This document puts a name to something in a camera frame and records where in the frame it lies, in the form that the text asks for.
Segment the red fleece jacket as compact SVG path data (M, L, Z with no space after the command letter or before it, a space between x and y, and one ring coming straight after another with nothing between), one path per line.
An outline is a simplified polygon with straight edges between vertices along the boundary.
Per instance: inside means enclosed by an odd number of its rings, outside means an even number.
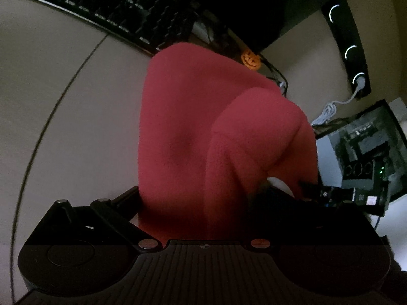
M161 242L226 238L269 178L301 197L317 174L314 131L274 82L191 43L151 59L139 125L143 231Z

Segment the orange pumpkin toy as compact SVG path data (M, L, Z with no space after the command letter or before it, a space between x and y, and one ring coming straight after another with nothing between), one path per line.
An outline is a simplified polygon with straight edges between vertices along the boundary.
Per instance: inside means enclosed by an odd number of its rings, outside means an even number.
M249 69L258 71L261 67L261 57L250 49L246 49L241 54L241 62Z

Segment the black power strip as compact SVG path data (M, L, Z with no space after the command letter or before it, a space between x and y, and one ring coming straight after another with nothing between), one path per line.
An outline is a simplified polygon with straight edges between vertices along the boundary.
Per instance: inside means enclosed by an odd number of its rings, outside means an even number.
M354 92L361 78L363 89L355 98L360 100L371 93L370 77L360 35L347 0L322 0L320 9L336 41L351 91Z

